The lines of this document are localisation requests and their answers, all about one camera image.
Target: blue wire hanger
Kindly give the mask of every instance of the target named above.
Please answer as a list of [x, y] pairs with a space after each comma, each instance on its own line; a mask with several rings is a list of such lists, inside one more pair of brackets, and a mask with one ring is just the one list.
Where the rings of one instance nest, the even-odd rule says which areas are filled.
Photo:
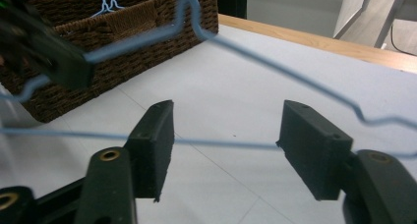
[[[192, 10], [191, 23], [192, 23], [193, 31], [200, 40], [211, 41], [212, 43], [217, 44], [221, 47], [224, 47], [225, 49], [228, 49], [230, 51], [233, 51], [247, 59], [254, 60], [258, 62], [259, 64], [262, 64], [265, 67], [268, 67], [274, 70], [278, 74], [282, 74], [286, 77], [289, 77], [290, 79], [297, 81], [300, 84], [305, 84], [317, 90], [323, 95], [326, 95], [329, 98], [332, 98], [333, 100], [339, 102], [340, 104], [350, 108], [355, 113], [356, 118], [362, 124], [366, 126], [383, 126], [387, 124], [395, 124], [395, 125], [400, 125], [400, 126], [417, 131], [417, 122], [408, 120], [404, 117], [385, 115], [379, 118], [373, 118], [373, 119], [368, 118], [364, 115], [363, 110], [358, 103], [344, 96], [343, 94], [331, 88], [328, 88], [325, 85], [320, 84], [319, 82], [309, 79], [308, 77], [303, 76], [300, 73], [297, 73], [291, 70], [291, 68], [289, 68], [288, 66], [284, 66], [280, 63], [274, 62], [273, 60], [270, 60], [269, 58], [263, 56], [262, 54], [256, 53], [252, 50], [249, 50], [243, 46], [240, 46], [238, 44], [235, 44], [229, 41], [227, 38], [224, 38], [219, 35], [215, 35], [215, 33], [212, 33], [209, 30], [203, 29], [200, 26], [201, 7], [200, 7], [199, 0], [178, 0], [176, 8], [175, 8], [176, 9], [175, 19], [171, 24], [168, 24], [167, 26], [163, 26], [160, 28], [155, 28], [147, 33], [139, 33], [130, 38], [103, 46], [92, 52], [86, 53], [85, 59], [91, 64], [97, 64], [107, 59], [111, 59], [111, 58], [120, 56], [122, 54], [126, 54], [130, 51], [134, 51], [139, 48], [158, 43], [160, 41], [169, 39], [172, 36], [177, 35], [184, 27], [185, 10], [188, 6], [190, 6]], [[36, 88], [38, 88], [38, 84], [33, 85], [30, 83], [27, 83], [25, 85], [24, 92], [28, 92], [29, 95], [31, 95], [31, 93]], [[6, 96], [6, 95], [0, 94], [0, 99], [1, 98], [13, 100], [13, 101], [22, 100], [21, 98], [16, 97], [16, 96]], [[127, 136], [112, 135], [112, 134], [94, 134], [94, 133], [81, 133], [81, 132], [78, 132], [78, 133], [77, 132], [59, 132], [59, 131], [54, 132], [54, 131], [2, 129], [2, 128], [0, 128], [0, 134], [39, 135], [39, 136], [50, 135], [53, 137], [54, 136], [56, 137], [92, 137], [92, 138], [106, 139], [106, 140], [109, 140], [109, 139], [124, 140], [127, 137]], [[211, 141], [211, 140], [182, 140], [182, 141], [179, 140], [178, 142], [185, 143], [185, 142], [190, 142], [190, 141], [200, 142], [202, 144], [211, 144], [211, 145], [228, 144], [227, 141]], [[416, 152], [406, 153], [406, 154], [398, 153], [397, 156], [405, 157], [409, 159], [416, 159], [417, 153]]]
[[92, 15], [92, 17], [95, 16], [99, 16], [105, 13], [111, 13], [114, 12], [114, 10], [112, 10], [113, 8], [117, 8], [117, 9], [123, 9], [124, 7], [119, 6], [119, 4], [117, 4], [116, 0], [110, 0], [110, 5], [107, 4], [107, 0], [102, 0], [101, 3], [101, 10], [98, 11], [97, 13], [95, 13], [94, 15]]

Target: table surface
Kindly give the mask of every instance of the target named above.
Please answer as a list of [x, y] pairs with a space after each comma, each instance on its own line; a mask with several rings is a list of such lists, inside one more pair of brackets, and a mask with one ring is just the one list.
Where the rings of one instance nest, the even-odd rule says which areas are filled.
[[370, 46], [332, 39], [298, 30], [266, 25], [230, 16], [219, 15], [218, 19], [222, 25], [260, 33], [274, 38], [288, 40], [294, 43], [322, 49], [335, 54], [340, 54], [366, 62], [395, 68], [397, 70], [417, 73], [417, 57], [415, 56], [377, 49]]
[[[399, 115], [417, 121], [414, 74], [224, 25], [219, 37], [342, 93], [367, 117]], [[396, 125], [366, 127], [350, 108], [246, 57], [204, 42], [34, 128], [128, 135], [151, 105], [172, 99], [176, 139], [269, 146], [176, 142], [161, 202], [137, 200], [144, 224], [344, 223], [343, 195], [339, 201], [315, 201], [274, 144], [285, 99], [322, 113], [355, 139], [355, 150], [416, 150], [415, 131]], [[0, 188], [29, 186], [36, 196], [43, 196], [83, 177], [97, 151], [123, 144], [122, 140], [0, 135]], [[415, 159], [401, 162], [417, 177]]]

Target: black cable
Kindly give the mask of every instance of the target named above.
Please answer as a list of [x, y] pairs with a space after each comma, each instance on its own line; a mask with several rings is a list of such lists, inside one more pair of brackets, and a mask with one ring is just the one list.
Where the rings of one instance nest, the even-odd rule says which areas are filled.
[[391, 43], [392, 43], [392, 46], [397, 50], [397, 51], [399, 51], [399, 52], [401, 52], [401, 53], [404, 53], [404, 54], [408, 54], [408, 55], [412, 55], [412, 56], [417, 56], [416, 54], [413, 54], [413, 53], [410, 53], [410, 52], [406, 52], [406, 51], [403, 51], [403, 50], [400, 50], [400, 49], [398, 49], [396, 46], [395, 46], [395, 44], [393, 43], [393, 23], [392, 23], [392, 25], [391, 25], [391, 30], [390, 30], [390, 37], [391, 37]]

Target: white wall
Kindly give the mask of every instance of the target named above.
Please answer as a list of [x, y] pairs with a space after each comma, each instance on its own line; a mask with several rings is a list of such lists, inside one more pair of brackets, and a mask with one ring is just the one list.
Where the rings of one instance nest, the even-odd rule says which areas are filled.
[[248, 0], [248, 19], [334, 37], [362, 3], [363, 0]]

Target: brown woven basket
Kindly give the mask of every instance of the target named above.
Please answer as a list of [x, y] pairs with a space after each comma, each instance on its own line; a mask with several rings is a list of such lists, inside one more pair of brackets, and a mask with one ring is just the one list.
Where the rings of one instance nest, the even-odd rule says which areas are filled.
[[[67, 40], [86, 51], [105, 44], [167, 25], [174, 19], [176, 0], [117, 0], [125, 9], [94, 18], [101, 9], [101, 0], [26, 0], [55, 30]], [[203, 28], [218, 32], [217, 1], [199, 0], [202, 7]], [[35, 91], [24, 107], [39, 122], [51, 120], [200, 43], [190, 23], [190, 11], [181, 33], [172, 39], [140, 49], [130, 54], [105, 61], [95, 66], [92, 86], [84, 90], [68, 90], [49, 84]], [[22, 91], [25, 82], [38, 75], [25, 69], [18, 76], [7, 68], [0, 68], [0, 82], [11, 93]]]

